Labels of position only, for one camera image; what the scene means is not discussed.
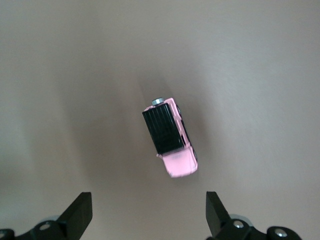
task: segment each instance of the car wheel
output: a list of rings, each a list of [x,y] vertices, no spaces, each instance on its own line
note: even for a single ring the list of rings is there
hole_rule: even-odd
[[[195,157],[195,160],[198,162],[198,157],[197,157],[196,151],[194,149],[193,149],[193,155]]]
[[[180,108],[179,108],[178,105],[176,105],[176,109],[178,110],[178,113],[179,113],[180,117],[182,117],[182,116],[181,116],[181,111],[180,111]]]

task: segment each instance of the metal screw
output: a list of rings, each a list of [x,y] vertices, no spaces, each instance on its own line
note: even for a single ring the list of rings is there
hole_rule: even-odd
[[[39,227],[41,231],[46,230],[48,228],[50,228],[50,223],[48,221]]]
[[[152,106],[156,106],[158,104],[162,104],[165,101],[165,99],[163,97],[159,97],[155,100],[152,101]]]
[[[286,236],[288,236],[288,234],[281,228],[276,228],[274,230],[275,234],[277,234],[279,237],[285,238]]]
[[[239,220],[235,220],[234,222],[233,222],[233,225],[236,227],[236,228],[238,228],[238,229],[242,229],[245,225],[241,222],[241,221],[239,221]]]
[[[0,231],[0,239],[2,239],[6,235],[6,231]]]

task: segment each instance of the gray background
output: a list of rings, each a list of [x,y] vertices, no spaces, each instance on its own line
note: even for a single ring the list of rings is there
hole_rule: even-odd
[[[206,191],[258,230],[319,238],[320,2],[0,2],[0,227],[93,195],[89,239],[203,240]],[[179,104],[172,179],[142,111]]]

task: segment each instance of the car hood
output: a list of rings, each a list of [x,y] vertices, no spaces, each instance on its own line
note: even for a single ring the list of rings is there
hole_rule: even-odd
[[[172,178],[190,175],[198,168],[197,160],[191,146],[162,156],[162,159],[167,172]]]

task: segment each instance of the toy car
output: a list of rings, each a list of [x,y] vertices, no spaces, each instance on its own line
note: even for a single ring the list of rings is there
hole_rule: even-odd
[[[169,175],[177,178],[194,173],[198,169],[197,155],[174,99],[157,98],[142,115],[157,150],[157,157],[163,160]]]

